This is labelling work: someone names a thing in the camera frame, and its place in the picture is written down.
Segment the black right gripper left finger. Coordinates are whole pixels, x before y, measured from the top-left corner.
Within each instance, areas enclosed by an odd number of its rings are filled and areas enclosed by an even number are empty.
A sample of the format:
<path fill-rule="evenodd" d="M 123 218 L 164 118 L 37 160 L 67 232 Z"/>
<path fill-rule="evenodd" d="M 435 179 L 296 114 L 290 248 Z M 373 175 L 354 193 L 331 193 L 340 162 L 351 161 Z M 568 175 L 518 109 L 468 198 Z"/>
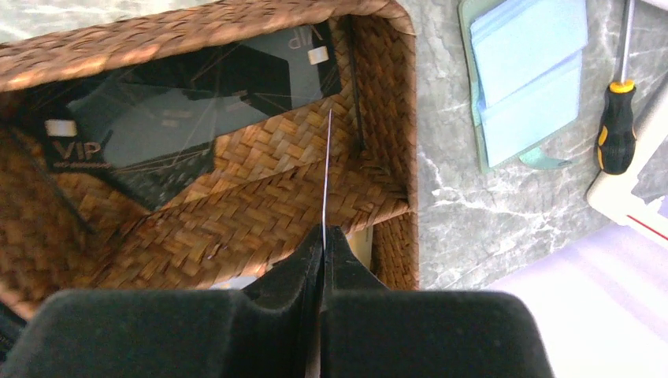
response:
<path fill-rule="evenodd" d="M 304 377 L 322 228 L 241 290 L 67 290 L 51 295 L 4 377 Z"/>

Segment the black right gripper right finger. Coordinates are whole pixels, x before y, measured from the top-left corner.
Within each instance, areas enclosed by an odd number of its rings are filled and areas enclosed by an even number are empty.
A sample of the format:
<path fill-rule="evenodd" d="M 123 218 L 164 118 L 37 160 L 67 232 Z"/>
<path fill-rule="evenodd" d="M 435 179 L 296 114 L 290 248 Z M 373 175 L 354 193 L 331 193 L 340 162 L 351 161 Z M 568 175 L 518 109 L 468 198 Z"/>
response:
<path fill-rule="evenodd" d="M 551 377 L 533 315 L 499 291 L 401 291 L 323 228 L 324 377 Z"/>

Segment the thin card edge-on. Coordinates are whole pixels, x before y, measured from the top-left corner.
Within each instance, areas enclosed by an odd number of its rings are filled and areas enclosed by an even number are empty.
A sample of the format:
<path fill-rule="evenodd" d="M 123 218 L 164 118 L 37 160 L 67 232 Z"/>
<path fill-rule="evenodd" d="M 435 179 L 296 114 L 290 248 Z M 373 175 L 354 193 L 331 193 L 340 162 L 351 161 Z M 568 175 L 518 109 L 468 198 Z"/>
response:
<path fill-rule="evenodd" d="M 331 150 L 331 135 L 332 135 L 332 109 L 328 112 L 328 124 L 327 124 L 327 133 L 326 133 L 326 145 L 325 145 L 325 167 L 324 167 L 324 179 L 323 179 L 323 196 L 322 196 L 322 206 L 321 206 L 321 241 L 322 241 L 322 250 L 323 254 L 327 250 L 327 224 L 326 224 L 326 214 L 327 214 L 327 203 L 328 203 L 328 181 L 329 181 L 329 162 L 330 162 L 330 150 Z"/>

